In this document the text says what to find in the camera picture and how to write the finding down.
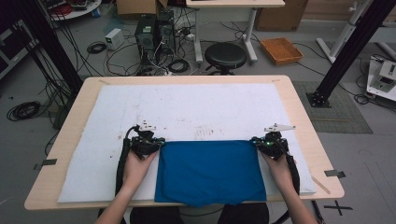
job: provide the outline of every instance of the cardboard box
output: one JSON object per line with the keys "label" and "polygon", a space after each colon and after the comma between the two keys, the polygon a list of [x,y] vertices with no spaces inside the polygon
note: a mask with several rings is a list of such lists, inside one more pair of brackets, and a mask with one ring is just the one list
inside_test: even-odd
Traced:
{"label": "cardboard box", "polygon": [[117,0],[119,15],[158,14],[168,0]]}
{"label": "cardboard box", "polygon": [[[305,9],[303,19],[325,21],[349,21],[356,0],[310,0]],[[396,21],[396,8],[394,8],[385,21]]]}
{"label": "cardboard box", "polygon": [[297,31],[308,0],[284,0],[284,7],[262,8],[257,17],[258,31]]}

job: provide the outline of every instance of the forearm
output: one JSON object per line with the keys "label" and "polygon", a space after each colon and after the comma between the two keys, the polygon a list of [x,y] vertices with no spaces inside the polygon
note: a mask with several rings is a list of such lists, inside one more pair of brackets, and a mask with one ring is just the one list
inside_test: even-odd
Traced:
{"label": "forearm", "polygon": [[131,201],[131,198],[134,196],[136,190],[137,187],[122,187],[120,192],[114,198],[113,202],[108,206],[105,212],[96,220],[95,223],[120,224],[125,210],[128,207],[129,201]]}
{"label": "forearm", "polygon": [[281,190],[293,224],[317,224],[312,213],[305,206],[294,189]]}

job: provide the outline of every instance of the blue cloth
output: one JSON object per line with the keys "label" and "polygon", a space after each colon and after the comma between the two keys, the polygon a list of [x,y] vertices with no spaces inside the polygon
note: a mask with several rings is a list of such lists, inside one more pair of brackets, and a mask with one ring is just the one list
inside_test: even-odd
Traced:
{"label": "blue cloth", "polygon": [[199,207],[266,200],[249,141],[167,142],[160,151],[155,202]]}

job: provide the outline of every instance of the orange tray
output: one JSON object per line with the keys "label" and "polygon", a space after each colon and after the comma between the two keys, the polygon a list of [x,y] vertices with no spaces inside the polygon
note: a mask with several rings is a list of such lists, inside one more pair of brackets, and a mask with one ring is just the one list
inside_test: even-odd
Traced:
{"label": "orange tray", "polygon": [[303,54],[285,37],[264,39],[260,44],[276,65],[296,63],[303,58]]}

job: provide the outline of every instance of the stool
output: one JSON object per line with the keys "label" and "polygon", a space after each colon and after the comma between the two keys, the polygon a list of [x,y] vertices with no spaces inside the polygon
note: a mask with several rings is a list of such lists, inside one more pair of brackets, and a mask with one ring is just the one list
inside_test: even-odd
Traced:
{"label": "stool", "polygon": [[206,68],[206,71],[213,66],[218,69],[217,71],[209,73],[210,76],[216,73],[220,73],[221,75],[233,75],[230,69],[242,67],[247,61],[247,55],[241,47],[235,44],[216,43],[207,48],[205,59],[210,64]]}

